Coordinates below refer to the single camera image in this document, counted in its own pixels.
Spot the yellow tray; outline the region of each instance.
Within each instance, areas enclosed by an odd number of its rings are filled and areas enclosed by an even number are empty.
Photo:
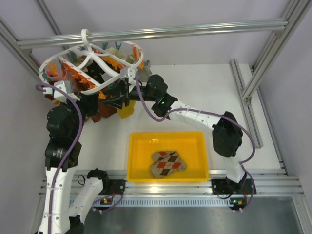
[[[205,140],[202,132],[158,132],[130,134],[127,180],[129,182],[197,182],[209,179]],[[150,167],[152,154],[177,151],[186,170],[155,179]]]

